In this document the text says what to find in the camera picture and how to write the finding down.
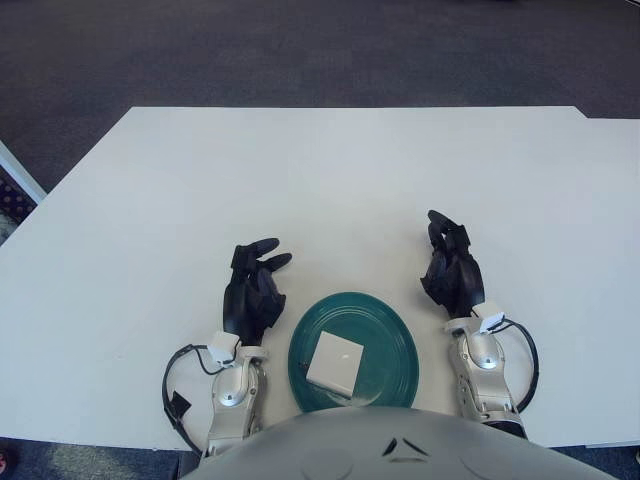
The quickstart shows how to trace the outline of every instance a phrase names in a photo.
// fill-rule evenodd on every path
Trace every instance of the white connector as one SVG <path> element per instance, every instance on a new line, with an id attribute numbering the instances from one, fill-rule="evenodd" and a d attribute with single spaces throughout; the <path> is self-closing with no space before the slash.
<path id="1" fill-rule="evenodd" d="M 207 350 L 212 360 L 221 367 L 231 367 L 236 358 L 236 351 L 240 348 L 240 337 L 233 333 L 218 331 L 213 336 Z"/>
<path id="2" fill-rule="evenodd" d="M 480 333 L 486 332 L 504 320 L 504 311 L 492 300 L 479 303 L 471 309 L 471 313 L 482 321 L 478 330 Z"/>

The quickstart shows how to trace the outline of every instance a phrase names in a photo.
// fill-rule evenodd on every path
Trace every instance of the dark carpet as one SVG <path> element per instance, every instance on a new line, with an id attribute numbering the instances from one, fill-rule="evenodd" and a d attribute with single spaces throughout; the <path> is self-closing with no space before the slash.
<path id="1" fill-rule="evenodd" d="M 46 190 L 132 105 L 640 118 L 624 0 L 0 0 L 0 140 Z"/>
<path id="2" fill-rule="evenodd" d="M 0 439 L 18 457 L 12 480 L 173 480 L 197 465 L 190 452 L 83 447 Z M 555 450 L 592 465 L 620 480 L 638 480 L 637 447 Z"/>

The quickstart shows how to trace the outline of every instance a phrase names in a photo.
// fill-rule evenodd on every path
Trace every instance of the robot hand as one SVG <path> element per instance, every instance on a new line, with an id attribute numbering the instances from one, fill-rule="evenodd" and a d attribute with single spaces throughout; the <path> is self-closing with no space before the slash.
<path id="1" fill-rule="evenodd" d="M 277 238 L 267 238 L 238 245 L 233 254 L 233 274 L 224 291 L 223 325 L 244 346 L 260 345 L 265 329 L 275 324 L 284 308 L 286 296 L 278 292 L 271 274 L 289 263 L 291 254 L 258 260 L 279 244 Z"/>
<path id="2" fill-rule="evenodd" d="M 467 231 L 435 210 L 429 210 L 429 220 L 433 257 L 420 279 L 422 287 L 451 318 L 468 317 L 484 302 L 484 286 L 480 267 L 469 253 Z"/>

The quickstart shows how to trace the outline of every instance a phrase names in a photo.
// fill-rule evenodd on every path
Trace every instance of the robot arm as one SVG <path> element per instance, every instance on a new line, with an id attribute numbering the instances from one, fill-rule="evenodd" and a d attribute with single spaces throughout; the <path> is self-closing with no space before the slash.
<path id="1" fill-rule="evenodd" d="M 452 318 L 445 331 L 453 337 L 449 357 L 464 417 L 526 438 L 524 426 L 504 379 L 504 352 L 492 334 L 505 315 L 485 302 L 478 263 L 469 253 L 464 225 L 429 211 L 433 257 L 420 279 L 425 292 Z"/>
<path id="2" fill-rule="evenodd" d="M 260 427 L 260 406 L 266 388 L 266 377 L 260 367 L 268 357 L 260 346 L 267 327 L 272 327 L 282 310 L 286 297 L 278 292 L 271 274 L 291 260 L 284 253 L 258 260 L 280 244 L 268 238 L 250 245 L 236 246 L 231 268 L 231 281 L 224 292 L 223 328 L 208 345 L 187 345 L 178 350 L 167 365 L 163 377 L 162 401 L 173 428 L 198 456 L 219 455 Z M 187 434 L 182 417 L 191 404 L 177 392 L 169 399 L 167 377 L 173 363 L 195 351 L 200 366 L 208 375 L 215 375 L 212 390 L 214 416 L 209 430 L 207 448 L 202 451 Z M 219 368 L 208 371 L 201 351 L 208 351 Z"/>

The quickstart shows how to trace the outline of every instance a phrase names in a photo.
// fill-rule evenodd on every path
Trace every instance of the white table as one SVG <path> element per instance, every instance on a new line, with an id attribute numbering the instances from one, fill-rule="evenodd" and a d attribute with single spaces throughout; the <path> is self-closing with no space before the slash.
<path id="1" fill-rule="evenodd" d="M 221 328 L 233 248 L 267 236 L 294 254 L 265 335 L 268 425 L 299 413 L 298 320 L 352 290 L 412 332 L 414 407 L 454 414 L 446 315 L 418 281 L 434 208 L 467 226 L 487 296 L 537 342 L 530 438 L 640 440 L 639 162 L 637 121 L 568 107 L 134 108 L 0 249 L 0 435 L 184 449 L 162 411 L 165 364 Z M 517 399 L 528 352 L 504 337 Z M 195 358 L 170 377 L 201 445 L 210 382 Z"/>

